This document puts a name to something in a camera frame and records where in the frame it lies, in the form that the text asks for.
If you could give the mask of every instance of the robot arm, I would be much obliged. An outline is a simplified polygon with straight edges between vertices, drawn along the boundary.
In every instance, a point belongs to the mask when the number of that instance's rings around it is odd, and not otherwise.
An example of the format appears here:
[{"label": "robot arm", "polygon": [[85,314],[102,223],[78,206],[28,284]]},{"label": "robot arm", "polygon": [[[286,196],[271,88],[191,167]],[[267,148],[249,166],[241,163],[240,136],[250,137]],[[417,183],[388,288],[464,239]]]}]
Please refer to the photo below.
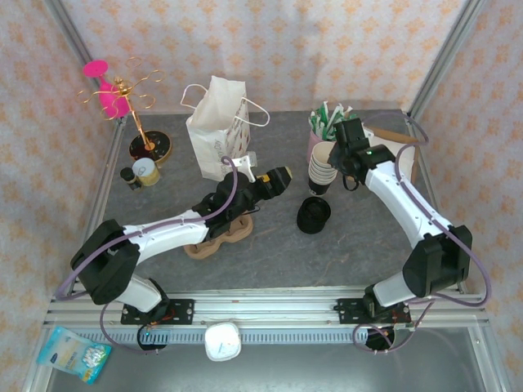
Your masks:
[{"label": "robot arm", "polygon": [[[469,247],[472,245],[470,231],[465,226],[454,228],[403,174],[400,179],[396,177],[396,158],[384,145],[369,146],[358,118],[340,122],[335,127],[337,143],[329,162],[344,176],[366,185],[385,203],[413,249],[401,272],[367,287],[364,303],[369,315],[374,317],[402,301],[415,296],[425,297],[465,280],[470,261],[468,255],[431,221],[439,221]],[[431,219],[401,188],[400,182],[431,212]]]},{"label": "robot arm", "polygon": [[[217,238],[229,230],[232,221],[254,209],[259,201],[282,194],[292,179],[286,167],[277,167],[256,178],[249,165],[242,166],[244,158],[239,161],[235,162],[240,165],[235,196],[223,212],[210,219],[200,220],[226,203],[233,188],[233,173],[228,173],[218,183],[215,193],[179,216],[144,225],[120,226],[115,220],[103,222],[74,256],[73,270],[109,241],[136,232],[141,235],[130,237],[101,253],[78,275],[93,302],[103,305],[119,301],[147,314],[151,321],[162,318],[168,298],[154,280],[136,276],[133,273],[136,266],[175,247]],[[181,223],[162,225],[174,220]]]}]

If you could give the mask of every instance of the black cup lid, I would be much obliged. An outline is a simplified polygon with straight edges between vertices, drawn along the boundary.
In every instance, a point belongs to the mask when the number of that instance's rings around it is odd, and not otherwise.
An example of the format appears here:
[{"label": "black cup lid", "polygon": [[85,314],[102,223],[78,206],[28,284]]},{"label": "black cup lid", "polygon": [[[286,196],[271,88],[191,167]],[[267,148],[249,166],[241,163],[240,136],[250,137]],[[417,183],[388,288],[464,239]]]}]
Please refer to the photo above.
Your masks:
[{"label": "black cup lid", "polygon": [[130,167],[124,167],[120,171],[120,177],[122,177],[125,181],[132,181],[134,180],[135,175]]},{"label": "black cup lid", "polygon": [[306,198],[297,212],[296,223],[301,231],[308,234],[319,233],[330,217],[330,206],[322,198]]}]

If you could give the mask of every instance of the black cup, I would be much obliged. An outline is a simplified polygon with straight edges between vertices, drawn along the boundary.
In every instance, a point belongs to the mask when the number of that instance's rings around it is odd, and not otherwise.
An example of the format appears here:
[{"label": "black cup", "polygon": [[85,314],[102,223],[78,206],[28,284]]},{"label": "black cup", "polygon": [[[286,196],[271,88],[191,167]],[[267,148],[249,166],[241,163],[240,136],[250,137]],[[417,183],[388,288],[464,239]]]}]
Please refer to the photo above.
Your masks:
[{"label": "black cup", "polygon": [[329,189],[330,184],[327,184],[327,185],[316,184],[311,179],[311,176],[309,176],[309,192],[311,192],[311,194],[314,194],[315,196],[321,196],[323,194],[326,194],[327,190]]},{"label": "black cup", "polygon": [[307,234],[319,233],[330,217],[330,206],[322,198],[306,198],[297,212],[297,227]]}]

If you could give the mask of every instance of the paper bag handle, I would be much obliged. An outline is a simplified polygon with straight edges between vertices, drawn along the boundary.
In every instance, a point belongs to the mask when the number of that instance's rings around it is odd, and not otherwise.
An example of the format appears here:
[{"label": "paper bag handle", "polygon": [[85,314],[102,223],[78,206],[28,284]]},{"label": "paper bag handle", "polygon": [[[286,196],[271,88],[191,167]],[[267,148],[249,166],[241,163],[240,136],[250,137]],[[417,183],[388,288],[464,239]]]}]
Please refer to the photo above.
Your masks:
[{"label": "paper bag handle", "polygon": [[243,118],[240,118],[238,116],[235,116],[235,118],[237,118],[240,121],[243,121],[244,123],[251,124],[251,125],[254,125],[256,127],[264,127],[265,125],[267,125],[269,123],[269,121],[270,121],[270,114],[269,114],[269,112],[267,112],[265,109],[263,109],[260,105],[255,104],[254,102],[252,102],[251,100],[248,100],[245,97],[242,97],[242,100],[246,100],[249,104],[253,104],[257,108],[261,109],[261,111],[267,115],[267,121],[266,121],[265,124],[255,124],[254,122],[249,122],[249,121],[244,120]]},{"label": "paper bag handle", "polygon": [[202,86],[201,84],[190,84],[186,87],[186,89],[183,91],[183,94],[181,96],[181,100],[180,100],[180,105],[182,106],[186,106],[188,108],[191,108],[191,109],[194,109],[196,110],[196,107],[195,106],[191,106],[191,105],[188,105],[188,104],[184,104],[183,103],[183,100],[186,98],[186,94],[187,94],[187,90],[189,89],[189,87],[193,87],[193,86],[197,86],[197,87],[202,87],[205,92],[207,92],[207,88],[205,88],[204,86]]}]

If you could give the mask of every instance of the metal bracket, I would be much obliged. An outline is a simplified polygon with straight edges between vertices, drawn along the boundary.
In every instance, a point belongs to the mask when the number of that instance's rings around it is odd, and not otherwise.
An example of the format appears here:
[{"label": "metal bracket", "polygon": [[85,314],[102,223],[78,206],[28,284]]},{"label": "metal bracket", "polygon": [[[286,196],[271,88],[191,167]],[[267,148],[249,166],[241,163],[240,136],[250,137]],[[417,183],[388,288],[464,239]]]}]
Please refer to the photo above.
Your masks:
[{"label": "metal bracket", "polygon": [[337,300],[337,305],[334,306],[333,309],[337,311],[340,318],[340,324],[412,323],[410,309],[403,302],[389,307],[387,312],[381,313],[374,318],[371,318],[367,314],[363,299],[361,298],[340,298]]},{"label": "metal bracket", "polygon": [[[191,325],[194,315],[194,300],[175,300],[169,301],[168,312],[173,312],[174,317],[161,322],[162,325]],[[144,325],[148,323],[146,314],[130,305],[124,305],[122,310],[122,325]]]}]

